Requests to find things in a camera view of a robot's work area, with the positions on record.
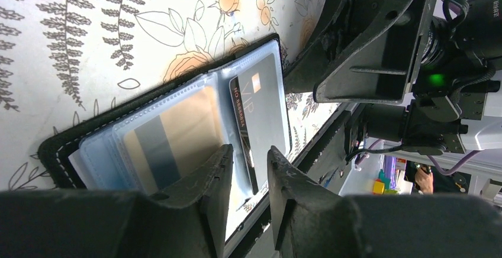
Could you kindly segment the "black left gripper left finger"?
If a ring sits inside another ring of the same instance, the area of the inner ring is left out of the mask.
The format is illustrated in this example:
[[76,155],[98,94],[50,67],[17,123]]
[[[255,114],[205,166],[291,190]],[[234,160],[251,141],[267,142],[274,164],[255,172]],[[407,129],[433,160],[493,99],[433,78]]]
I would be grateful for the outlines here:
[[233,147],[147,196],[137,191],[1,193],[2,257],[223,257]]

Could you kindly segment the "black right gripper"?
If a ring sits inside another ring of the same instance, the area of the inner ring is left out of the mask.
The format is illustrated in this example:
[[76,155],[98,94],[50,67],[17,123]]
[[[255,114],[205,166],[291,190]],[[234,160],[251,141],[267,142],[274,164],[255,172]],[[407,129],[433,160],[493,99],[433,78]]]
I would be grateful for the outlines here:
[[399,104],[420,67],[436,0],[354,0],[347,40],[314,87],[319,103],[361,102],[358,140],[395,147],[348,148],[346,161],[395,151],[472,157],[501,148],[501,70],[460,75],[423,70],[405,106]]

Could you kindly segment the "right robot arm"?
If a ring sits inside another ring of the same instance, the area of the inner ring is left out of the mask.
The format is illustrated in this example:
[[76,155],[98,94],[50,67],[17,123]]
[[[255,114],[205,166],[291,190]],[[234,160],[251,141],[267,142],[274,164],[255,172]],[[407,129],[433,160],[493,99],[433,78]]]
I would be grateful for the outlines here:
[[501,147],[501,0],[326,0],[288,93],[355,103],[342,154],[373,137],[424,156]]

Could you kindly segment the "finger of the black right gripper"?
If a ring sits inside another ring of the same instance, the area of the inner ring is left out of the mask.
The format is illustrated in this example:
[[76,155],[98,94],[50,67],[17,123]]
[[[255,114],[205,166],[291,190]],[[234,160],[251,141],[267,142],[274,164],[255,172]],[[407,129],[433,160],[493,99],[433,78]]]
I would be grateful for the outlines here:
[[306,45],[286,68],[285,93],[312,93],[330,72],[332,62],[346,45],[354,0],[325,0],[320,18]]

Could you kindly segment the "black VIP card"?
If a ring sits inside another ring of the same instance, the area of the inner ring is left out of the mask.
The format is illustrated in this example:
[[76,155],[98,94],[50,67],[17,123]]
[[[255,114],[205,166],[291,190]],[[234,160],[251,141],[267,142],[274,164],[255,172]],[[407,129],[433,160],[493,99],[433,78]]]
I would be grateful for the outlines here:
[[252,194],[268,180],[267,156],[274,146],[283,155],[291,151],[288,116],[280,68],[274,53],[240,66],[229,88],[238,135]]

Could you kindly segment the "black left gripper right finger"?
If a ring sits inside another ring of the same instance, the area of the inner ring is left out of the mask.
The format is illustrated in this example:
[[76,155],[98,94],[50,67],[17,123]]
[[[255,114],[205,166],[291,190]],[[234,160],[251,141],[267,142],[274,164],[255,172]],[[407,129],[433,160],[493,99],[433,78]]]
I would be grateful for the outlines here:
[[476,196],[348,195],[362,257],[500,257],[501,215]]

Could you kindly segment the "black leather card holder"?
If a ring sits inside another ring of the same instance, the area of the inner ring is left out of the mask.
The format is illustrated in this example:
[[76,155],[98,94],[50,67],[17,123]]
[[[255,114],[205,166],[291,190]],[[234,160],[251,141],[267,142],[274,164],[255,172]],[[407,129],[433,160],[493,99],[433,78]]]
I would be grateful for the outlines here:
[[277,34],[50,137],[38,155],[60,188],[152,194],[223,144],[239,201],[265,186],[268,148],[291,149]]

